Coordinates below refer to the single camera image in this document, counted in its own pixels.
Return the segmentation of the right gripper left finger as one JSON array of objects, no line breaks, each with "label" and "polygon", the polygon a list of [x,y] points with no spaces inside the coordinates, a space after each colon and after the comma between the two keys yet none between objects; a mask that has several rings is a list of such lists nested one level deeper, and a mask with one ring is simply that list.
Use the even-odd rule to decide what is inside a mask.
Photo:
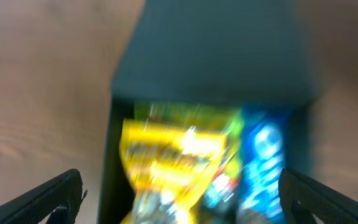
[{"label": "right gripper left finger", "polygon": [[50,179],[0,206],[0,224],[74,224],[87,191],[77,169]]}]

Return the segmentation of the green Haribo gummy bag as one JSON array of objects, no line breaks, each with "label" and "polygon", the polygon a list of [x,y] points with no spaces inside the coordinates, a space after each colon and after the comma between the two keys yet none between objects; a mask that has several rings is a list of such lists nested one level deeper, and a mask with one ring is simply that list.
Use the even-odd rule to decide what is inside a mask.
[{"label": "green Haribo gummy bag", "polygon": [[201,198],[202,207],[226,215],[236,206],[242,162],[238,150],[245,125],[239,108],[172,102],[136,103],[136,120],[155,121],[226,135],[227,143],[219,169]]}]

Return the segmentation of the yellow seed snack bag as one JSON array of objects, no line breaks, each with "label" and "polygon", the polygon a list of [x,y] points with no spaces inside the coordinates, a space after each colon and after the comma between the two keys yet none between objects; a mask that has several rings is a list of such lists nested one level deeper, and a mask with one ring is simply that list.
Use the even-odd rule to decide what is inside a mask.
[{"label": "yellow seed snack bag", "polygon": [[135,199],[122,222],[197,223],[226,144],[215,131],[124,120],[119,155]]}]

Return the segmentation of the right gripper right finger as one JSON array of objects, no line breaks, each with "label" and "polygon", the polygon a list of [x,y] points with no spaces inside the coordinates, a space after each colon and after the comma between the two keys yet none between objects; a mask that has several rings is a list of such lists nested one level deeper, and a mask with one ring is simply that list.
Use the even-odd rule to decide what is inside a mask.
[{"label": "right gripper right finger", "polygon": [[293,169],[278,182],[280,204],[289,224],[358,224],[358,202]]}]

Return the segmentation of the blue Oreo cookie pack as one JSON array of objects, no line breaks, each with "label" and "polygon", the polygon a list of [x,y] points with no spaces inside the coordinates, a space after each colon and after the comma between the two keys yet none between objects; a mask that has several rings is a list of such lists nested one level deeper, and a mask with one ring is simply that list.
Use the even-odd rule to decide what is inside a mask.
[{"label": "blue Oreo cookie pack", "polygon": [[285,167],[288,110],[244,105],[237,223],[285,223],[278,182]]}]

